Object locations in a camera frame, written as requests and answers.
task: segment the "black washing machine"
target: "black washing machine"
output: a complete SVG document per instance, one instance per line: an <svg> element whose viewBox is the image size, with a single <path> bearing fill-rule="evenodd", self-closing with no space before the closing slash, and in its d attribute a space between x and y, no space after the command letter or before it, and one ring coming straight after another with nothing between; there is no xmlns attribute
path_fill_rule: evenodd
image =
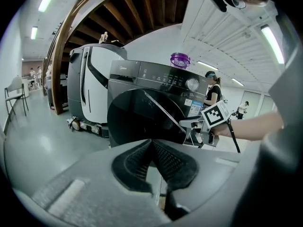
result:
<svg viewBox="0 0 303 227"><path fill-rule="evenodd" d="M178 122L200 113L206 78L144 61L113 61L108 81L107 122L111 146L143 139L183 144Z"/></svg>

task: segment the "hand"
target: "hand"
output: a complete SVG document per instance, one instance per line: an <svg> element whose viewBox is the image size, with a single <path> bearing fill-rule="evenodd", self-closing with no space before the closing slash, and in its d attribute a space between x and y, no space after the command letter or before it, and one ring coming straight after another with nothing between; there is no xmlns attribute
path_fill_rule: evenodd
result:
<svg viewBox="0 0 303 227"><path fill-rule="evenodd" d="M231 132L226 123L219 124L211 129L214 135L222 135L226 137L231 137Z"/></svg>

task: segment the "figurine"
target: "figurine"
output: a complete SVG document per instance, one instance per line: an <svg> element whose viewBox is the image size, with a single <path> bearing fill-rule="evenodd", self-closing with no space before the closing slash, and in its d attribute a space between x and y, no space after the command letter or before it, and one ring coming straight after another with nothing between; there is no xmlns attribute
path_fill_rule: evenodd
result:
<svg viewBox="0 0 303 227"><path fill-rule="evenodd" d="M105 31L104 34L102 34L101 38L99 39L99 44L106 43L107 38L108 38L108 35L107 35L107 32Z"/></svg>

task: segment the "silver dial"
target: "silver dial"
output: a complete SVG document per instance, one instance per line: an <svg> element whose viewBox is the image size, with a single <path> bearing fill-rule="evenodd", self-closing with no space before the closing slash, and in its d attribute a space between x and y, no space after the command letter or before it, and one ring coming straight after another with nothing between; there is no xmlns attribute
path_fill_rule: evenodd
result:
<svg viewBox="0 0 303 227"><path fill-rule="evenodd" d="M189 90L196 91L199 87L199 82L197 79L191 78L187 80L186 86Z"/></svg>

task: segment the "black shirt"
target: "black shirt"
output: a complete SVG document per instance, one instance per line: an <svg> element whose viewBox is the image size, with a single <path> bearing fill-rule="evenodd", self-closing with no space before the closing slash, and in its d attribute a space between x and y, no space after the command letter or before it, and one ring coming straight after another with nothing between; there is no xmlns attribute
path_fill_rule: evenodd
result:
<svg viewBox="0 0 303 227"><path fill-rule="evenodd" d="M208 93L207 93L207 100L212 100L212 93L216 93L216 94L218 94L218 97L217 97L217 102L219 102L220 101L220 99L221 99L221 89L220 89L220 87L218 86L218 84L215 84L215 85L213 85L212 86L212 88L211 89L209 89L209 91L208 91Z"/></svg>

